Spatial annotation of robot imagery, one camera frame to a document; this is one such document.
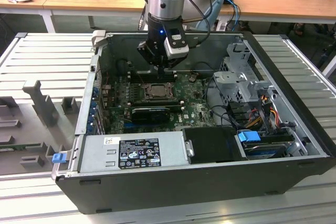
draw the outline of warning label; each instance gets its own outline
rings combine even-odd
[[[120,169],[161,166],[159,139],[119,141]]]

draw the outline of black plastic cover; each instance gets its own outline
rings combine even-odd
[[[241,161],[242,157],[231,127],[195,127],[183,129],[184,141],[191,141],[191,164]]]

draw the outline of green circuit board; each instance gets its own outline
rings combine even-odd
[[[190,82],[191,76],[191,73],[178,74],[176,80],[171,83],[174,96],[184,101],[184,110],[172,112],[169,122],[158,125],[132,123],[131,112],[134,108],[128,104],[130,82],[126,77],[116,78],[111,83],[114,92],[107,106],[110,122],[108,134],[180,131],[184,127],[215,126],[204,100],[204,84],[200,79]]]

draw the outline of floor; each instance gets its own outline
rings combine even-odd
[[[6,49],[18,32],[46,33],[43,19],[39,15],[5,14],[0,20],[0,55]],[[138,28],[137,18],[128,17],[94,17],[96,29],[107,31],[134,31]],[[55,26],[58,33],[91,33],[93,29],[89,27],[88,17],[85,16],[55,16]],[[286,34],[288,23],[273,23],[269,29],[269,34]],[[299,37],[291,32],[290,40],[314,63],[316,64],[323,49],[333,42],[330,36],[316,32],[313,25],[306,25],[304,36]],[[334,73],[330,80],[336,83]]]

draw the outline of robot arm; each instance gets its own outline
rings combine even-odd
[[[176,66],[189,52],[182,27],[183,6],[184,0],[148,0],[148,38],[138,51],[159,74]]]
[[[148,38],[139,44],[139,53],[163,74],[165,68],[173,68],[184,60],[189,48],[197,44],[193,41],[194,45],[189,47],[182,24],[189,22],[197,29],[209,29],[209,22],[214,23],[222,4],[223,0],[148,0]]]

